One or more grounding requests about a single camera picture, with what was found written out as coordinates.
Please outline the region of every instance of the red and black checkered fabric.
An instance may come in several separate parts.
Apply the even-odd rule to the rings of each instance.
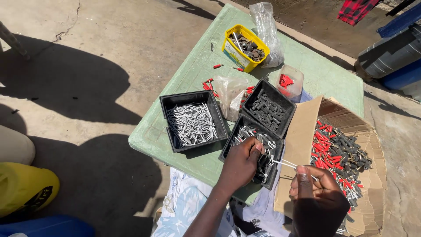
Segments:
[[[337,19],[355,26],[374,8],[378,1],[379,0],[345,0]]]

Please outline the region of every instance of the concrete floor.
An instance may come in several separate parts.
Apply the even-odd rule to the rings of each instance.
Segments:
[[[100,237],[149,236],[168,167],[131,149],[127,138],[223,5],[2,1],[0,20],[32,61],[2,45],[0,124],[27,134],[37,149],[33,164],[61,181],[59,195],[36,216],[77,216]],[[373,85],[365,88],[365,117],[388,168],[382,236],[418,236],[421,105]]]

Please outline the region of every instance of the green plastic table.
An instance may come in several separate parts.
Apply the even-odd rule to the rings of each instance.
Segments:
[[[223,54],[224,33],[236,24],[241,24],[256,32],[256,26],[249,15],[226,4],[168,82],[161,95],[203,90],[201,81],[206,81],[215,75],[245,77],[249,80],[249,86],[252,86],[256,85],[261,77],[270,73],[269,81],[274,84],[281,67],[262,69],[257,66],[247,74],[233,69],[235,64]],[[321,94],[325,97],[333,96],[344,106],[363,117],[363,83],[359,77],[281,33],[278,33],[278,37],[285,49],[285,64],[303,72],[304,89],[308,93],[314,97]],[[212,66],[216,64],[224,64],[224,66],[213,69]],[[232,122],[228,124],[230,128],[233,126]],[[214,186],[223,165],[218,160],[222,149],[221,144],[205,146],[199,154],[173,153],[166,126],[157,98],[130,135],[130,146]],[[260,185],[250,183],[238,190],[234,197],[250,205],[260,189]]]

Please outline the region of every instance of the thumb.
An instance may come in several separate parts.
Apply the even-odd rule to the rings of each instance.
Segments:
[[[263,149],[262,143],[257,143],[251,148],[250,156],[248,157],[248,160],[257,163],[257,159],[259,158],[260,152]]]
[[[313,180],[310,170],[303,166],[297,166],[298,198],[314,198]]]

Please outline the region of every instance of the blue container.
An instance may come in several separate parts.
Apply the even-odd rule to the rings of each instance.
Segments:
[[[68,215],[0,225],[0,237],[23,233],[28,237],[94,237],[95,230],[87,223]]]
[[[383,77],[381,83],[388,89],[400,90],[419,80],[421,80],[421,59]]]

